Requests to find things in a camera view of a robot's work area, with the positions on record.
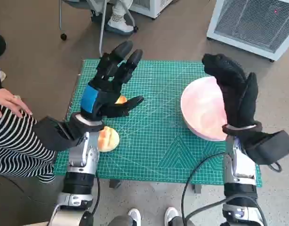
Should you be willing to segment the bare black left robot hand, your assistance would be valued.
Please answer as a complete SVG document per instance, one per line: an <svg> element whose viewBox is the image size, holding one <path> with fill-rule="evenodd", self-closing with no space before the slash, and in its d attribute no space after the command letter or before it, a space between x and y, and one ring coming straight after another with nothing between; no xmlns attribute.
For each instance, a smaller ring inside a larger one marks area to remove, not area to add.
<svg viewBox="0 0 289 226"><path fill-rule="evenodd" d="M132 73L142 58L143 51L135 50L126 62L126 55L132 50L133 42L125 41L118 45L111 53L104 53L100 58L95 77L84 89L80 114L90 121L107 118L125 117L129 111L143 102L143 96L137 96L118 104L122 85L129 82Z"/></svg>

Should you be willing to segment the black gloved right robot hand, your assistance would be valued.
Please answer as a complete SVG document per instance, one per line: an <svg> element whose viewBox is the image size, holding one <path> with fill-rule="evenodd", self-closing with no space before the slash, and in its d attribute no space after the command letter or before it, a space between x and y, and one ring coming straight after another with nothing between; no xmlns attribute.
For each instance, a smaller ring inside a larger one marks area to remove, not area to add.
<svg viewBox="0 0 289 226"><path fill-rule="evenodd" d="M239 63L224 54L204 54L204 72L215 77L222 91L227 123L236 128L258 124L254 120L258 95L257 76L246 75Z"/></svg>

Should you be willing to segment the person's hand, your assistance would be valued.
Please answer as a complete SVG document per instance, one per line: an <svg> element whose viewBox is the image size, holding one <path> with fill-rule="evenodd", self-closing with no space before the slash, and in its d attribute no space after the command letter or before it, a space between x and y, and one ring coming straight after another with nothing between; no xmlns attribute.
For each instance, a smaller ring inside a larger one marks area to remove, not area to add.
<svg viewBox="0 0 289 226"><path fill-rule="evenodd" d="M11 110L17 117L22 118L21 110L32 115L31 110L19 96L13 95L6 89L0 89L0 105Z"/></svg>

